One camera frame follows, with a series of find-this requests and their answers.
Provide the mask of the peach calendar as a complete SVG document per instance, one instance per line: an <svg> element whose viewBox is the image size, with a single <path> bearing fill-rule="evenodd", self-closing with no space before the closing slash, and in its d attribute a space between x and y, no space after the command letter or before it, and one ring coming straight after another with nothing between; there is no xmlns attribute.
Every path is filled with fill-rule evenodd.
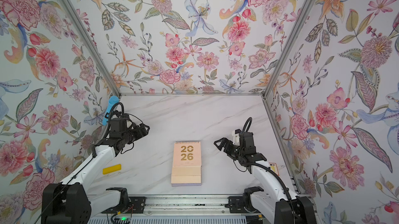
<svg viewBox="0 0 399 224"><path fill-rule="evenodd" d="M202 184L202 153L200 141L177 141L171 169L171 185L200 186Z"/></svg>

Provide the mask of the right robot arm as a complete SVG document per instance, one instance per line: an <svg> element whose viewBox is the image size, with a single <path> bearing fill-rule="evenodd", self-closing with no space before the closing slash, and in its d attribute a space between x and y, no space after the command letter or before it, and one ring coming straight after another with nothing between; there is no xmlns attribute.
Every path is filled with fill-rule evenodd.
<svg viewBox="0 0 399 224"><path fill-rule="evenodd" d="M253 133L238 129L234 139L238 143L221 138L214 145L233 161L238 161L261 186L246 188L239 197L241 203L229 204L231 210L260 213L271 224L316 224L311 200L292 191L271 169L266 157L257 152Z"/></svg>

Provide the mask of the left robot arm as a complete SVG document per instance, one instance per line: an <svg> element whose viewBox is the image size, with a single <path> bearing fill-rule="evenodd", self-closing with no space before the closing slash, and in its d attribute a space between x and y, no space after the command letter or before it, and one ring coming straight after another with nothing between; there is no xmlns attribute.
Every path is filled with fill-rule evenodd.
<svg viewBox="0 0 399 224"><path fill-rule="evenodd" d="M42 224L87 224L106 211L120 214L132 207L126 188L109 187L90 198L87 190L105 166L125 152L126 146L147 136L150 127L144 122L135 124L128 113L108 121L104 136L91 148L91 155L74 172L59 183L51 183L43 191Z"/></svg>

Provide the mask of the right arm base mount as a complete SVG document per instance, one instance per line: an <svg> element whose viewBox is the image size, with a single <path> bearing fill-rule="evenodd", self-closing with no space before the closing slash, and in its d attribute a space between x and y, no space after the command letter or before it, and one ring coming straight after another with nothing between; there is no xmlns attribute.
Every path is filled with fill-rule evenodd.
<svg viewBox="0 0 399 224"><path fill-rule="evenodd" d="M268 214L274 211L266 195L256 193L230 196L224 207L228 208L231 214Z"/></svg>

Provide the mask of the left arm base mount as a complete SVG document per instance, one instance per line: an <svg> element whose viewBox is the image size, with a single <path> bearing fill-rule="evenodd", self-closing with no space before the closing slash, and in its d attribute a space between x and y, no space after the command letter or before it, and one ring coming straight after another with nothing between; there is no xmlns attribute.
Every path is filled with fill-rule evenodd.
<svg viewBox="0 0 399 224"><path fill-rule="evenodd" d="M146 197L129 197L129 200L122 199L115 206L102 211L102 214L143 214Z"/></svg>

